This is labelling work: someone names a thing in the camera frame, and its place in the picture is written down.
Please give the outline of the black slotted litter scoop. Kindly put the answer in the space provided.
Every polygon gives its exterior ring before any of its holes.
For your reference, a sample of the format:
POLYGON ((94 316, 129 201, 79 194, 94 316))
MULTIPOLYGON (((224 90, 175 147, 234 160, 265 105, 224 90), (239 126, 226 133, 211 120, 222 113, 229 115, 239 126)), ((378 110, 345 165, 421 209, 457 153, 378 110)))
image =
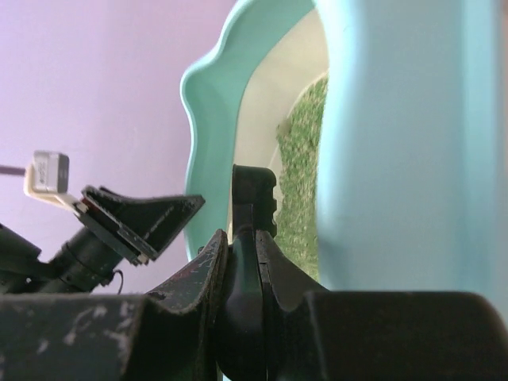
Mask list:
POLYGON ((275 233, 274 173, 264 167, 234 165, 233 241, 214 322, 217 364, 229 380, 265 380, 263 291, 256 231, 275 233))

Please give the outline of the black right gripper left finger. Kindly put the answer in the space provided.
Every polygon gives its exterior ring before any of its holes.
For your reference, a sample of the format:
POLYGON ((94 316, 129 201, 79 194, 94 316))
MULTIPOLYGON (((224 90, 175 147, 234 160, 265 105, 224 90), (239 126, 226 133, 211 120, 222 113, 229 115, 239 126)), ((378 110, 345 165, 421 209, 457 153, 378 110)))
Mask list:
POLYGON ((227 257, 218 230, 147 294, 3 296, 2 379, 217 379, 210 327, 227 257))

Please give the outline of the teal plastic litter box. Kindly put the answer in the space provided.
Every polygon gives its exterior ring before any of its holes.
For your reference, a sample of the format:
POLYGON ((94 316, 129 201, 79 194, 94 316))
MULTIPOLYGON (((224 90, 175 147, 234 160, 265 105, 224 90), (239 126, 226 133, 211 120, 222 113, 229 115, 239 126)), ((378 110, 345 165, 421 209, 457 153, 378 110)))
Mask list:
POLYGON ((338 290, 507 293, 500 1, 238 1, 184 73, 187 255, 226 224, 241 99, 305 16, 329 91, 317 177, 321 280, 338 290))

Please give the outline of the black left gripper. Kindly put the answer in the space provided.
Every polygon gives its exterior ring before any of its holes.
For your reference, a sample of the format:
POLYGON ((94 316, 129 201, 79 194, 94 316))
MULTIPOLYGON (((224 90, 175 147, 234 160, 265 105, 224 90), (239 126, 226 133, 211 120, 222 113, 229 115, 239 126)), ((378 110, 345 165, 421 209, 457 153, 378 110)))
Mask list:
POLYGON ((198 194, 130 198, 104 187, 82 190, 83 227, 50 261, 56 278, 48 292, 91 292, 108 285, 119 263, 156 260, 205 204, 198 194))

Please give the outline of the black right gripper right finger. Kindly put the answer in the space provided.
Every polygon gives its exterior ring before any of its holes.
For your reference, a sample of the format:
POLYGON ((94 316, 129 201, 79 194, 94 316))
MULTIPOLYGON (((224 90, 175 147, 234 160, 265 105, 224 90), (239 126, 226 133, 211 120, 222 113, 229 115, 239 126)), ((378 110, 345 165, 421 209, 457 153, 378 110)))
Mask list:
POLYGON ((330 291, 256 234, 270 380, 504 380, 507 331, 468 292, 330 291))

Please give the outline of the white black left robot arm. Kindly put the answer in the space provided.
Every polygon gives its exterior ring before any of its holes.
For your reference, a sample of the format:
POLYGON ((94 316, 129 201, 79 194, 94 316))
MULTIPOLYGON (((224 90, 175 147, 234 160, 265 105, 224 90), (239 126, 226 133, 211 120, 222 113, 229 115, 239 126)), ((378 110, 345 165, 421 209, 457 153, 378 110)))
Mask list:
POLYGON ((133 266, 157 260, 205 200, 198 194, 130 198, 87 186, 78 203, 82 228, 47 263, 40 249, 1 227, 1 292, 90 293, 107 286, 126 260, 133 266))

